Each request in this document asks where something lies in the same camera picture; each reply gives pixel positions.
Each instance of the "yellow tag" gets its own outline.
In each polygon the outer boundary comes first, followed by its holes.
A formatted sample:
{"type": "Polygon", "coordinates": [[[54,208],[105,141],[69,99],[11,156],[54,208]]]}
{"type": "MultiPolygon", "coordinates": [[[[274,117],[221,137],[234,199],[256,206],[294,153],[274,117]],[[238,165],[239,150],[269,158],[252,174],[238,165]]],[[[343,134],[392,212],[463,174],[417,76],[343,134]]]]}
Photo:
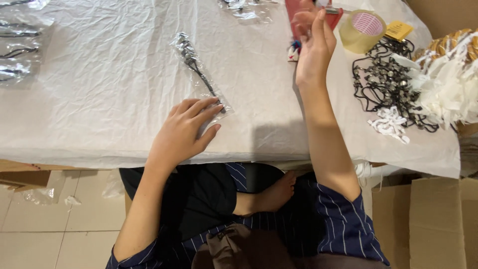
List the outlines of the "yellow tag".
{"type": "Polygon", "coordinates": [[[401,21],[394,21],[387,26],[387,32],[385,33],[385,35],[395,40],[401,41],[411,31],[413,31],[413,27],[411,27],[410,25],[401,21]]]}

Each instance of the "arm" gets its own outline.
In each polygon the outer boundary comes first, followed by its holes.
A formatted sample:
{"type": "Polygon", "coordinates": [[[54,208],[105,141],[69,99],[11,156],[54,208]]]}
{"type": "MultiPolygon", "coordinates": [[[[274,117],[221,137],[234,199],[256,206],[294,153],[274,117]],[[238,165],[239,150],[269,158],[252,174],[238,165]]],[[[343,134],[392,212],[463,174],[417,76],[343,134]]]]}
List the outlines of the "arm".
{"type": "Polygon", "coordinates": [[[304,104],[312,166],[318,183],[353,201],[360,195],[360,186],[326,86],[336,39],[324,20],[325,10],[319,11],[310,0],[302,0],[301,6],[309,11],[295,15],[303,35],[296,84],[304,104]]]}
{"type": "Polygon", "coordinates": [[[203,152],[216,136],[219,124],[196,139],[201,125],[222,109],[222,105],[205,109],[216,102],[217,98],[187,99],[169,113],[153,141],[130,212],[116,239],[113,254],[117,261],[144,250],[158,236],[166,180],[179,163],[203,152]]]}

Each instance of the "right hand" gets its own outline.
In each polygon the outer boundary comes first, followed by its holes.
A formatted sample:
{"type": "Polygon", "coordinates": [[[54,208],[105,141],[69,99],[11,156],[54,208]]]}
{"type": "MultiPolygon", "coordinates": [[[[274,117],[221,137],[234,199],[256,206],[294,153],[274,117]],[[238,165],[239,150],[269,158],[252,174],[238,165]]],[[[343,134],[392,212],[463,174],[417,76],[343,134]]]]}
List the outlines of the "right hand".
{"type": "Polygon", "coordinates": [[[326,87],[327,68],[337,40],[325,21],[325,9],[316,7],[312,0],[301,0],[300,7],[305,11],[294,15],[302,45],[295,83],[299,90],[326,87]]]}
{"type": "Polygon", "coordinates": [[[217,97],[186,99],[175,105],[153,140],[146,167],[173,170],[179,163],[203,152],[221,127],[211,126],[199,139],[199,128],[224,107],[206,108],[217,102],[217,97]]]}

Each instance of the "white table cover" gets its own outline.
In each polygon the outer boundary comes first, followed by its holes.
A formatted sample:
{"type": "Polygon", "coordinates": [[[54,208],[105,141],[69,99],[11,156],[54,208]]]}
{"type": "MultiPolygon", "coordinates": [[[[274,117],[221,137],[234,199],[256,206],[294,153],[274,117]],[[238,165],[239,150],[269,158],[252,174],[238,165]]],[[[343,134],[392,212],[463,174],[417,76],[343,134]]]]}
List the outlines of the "white table cover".
{"type": "MultiPolygon", "coordinates": [[[[144,165],[170,108],[189,96],[185,65],[169,42],[195,48],[235,113],[191,163],[308,159],[285,5],[273,23],[240,25],[217,0],[51,0],[40,13],[55,32],[30,90],[0,90],[0,158],[86,168],[144,165]]],[[[456,135],[407,130],[411,143],[376,133],[353,97],[350,60],[338,37],[327,75],[334,112],[353,159],[457,177],[456,135]]]]}

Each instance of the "person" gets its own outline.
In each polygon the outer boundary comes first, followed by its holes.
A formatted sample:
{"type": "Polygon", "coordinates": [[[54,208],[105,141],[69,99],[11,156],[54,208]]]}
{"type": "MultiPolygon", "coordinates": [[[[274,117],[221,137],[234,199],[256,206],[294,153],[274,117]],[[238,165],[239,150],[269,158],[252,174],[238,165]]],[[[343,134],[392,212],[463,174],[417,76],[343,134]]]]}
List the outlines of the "person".
{"type": "Polygon", "coordinates": [[[133,200],[107,269],[254,268],[264,259],[257,267],[388,268],[327,92],[336,39],[324,9],[310,0],[301,6],[295,82],[314,171],[296,177],[251,163],[179,165],[221,128],[197,138],[222,105],[184,100],[171,109],[145,166],[120,170],[133,200]],[[213,262],[201,266],[205,248],[213,262]]]}

